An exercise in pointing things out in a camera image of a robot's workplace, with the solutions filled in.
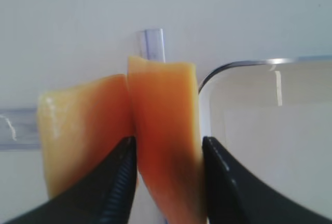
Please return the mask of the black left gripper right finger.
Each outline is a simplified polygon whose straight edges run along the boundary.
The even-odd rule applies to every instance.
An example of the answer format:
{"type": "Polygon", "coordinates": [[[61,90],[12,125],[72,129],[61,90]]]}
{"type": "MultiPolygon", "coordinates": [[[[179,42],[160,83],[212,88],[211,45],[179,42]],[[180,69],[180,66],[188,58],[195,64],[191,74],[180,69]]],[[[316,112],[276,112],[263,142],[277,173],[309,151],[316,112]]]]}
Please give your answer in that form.
{"type": "Polygon", "coordinates": [[[216,138],[205,136],[202,151],[210,223],[331,223],[258,179],[216,138]]]}

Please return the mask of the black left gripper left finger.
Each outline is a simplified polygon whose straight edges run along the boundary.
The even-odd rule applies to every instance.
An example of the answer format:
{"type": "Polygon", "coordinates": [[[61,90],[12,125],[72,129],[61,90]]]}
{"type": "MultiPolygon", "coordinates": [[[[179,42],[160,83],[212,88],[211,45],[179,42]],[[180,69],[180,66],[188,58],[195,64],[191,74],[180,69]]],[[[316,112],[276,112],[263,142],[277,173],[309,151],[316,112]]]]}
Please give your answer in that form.
{"type": "Polygon", "coordinates": [[[75,185],[9,223],[128,223],[136,182],[136,141],[126,137],[75,185]]]}

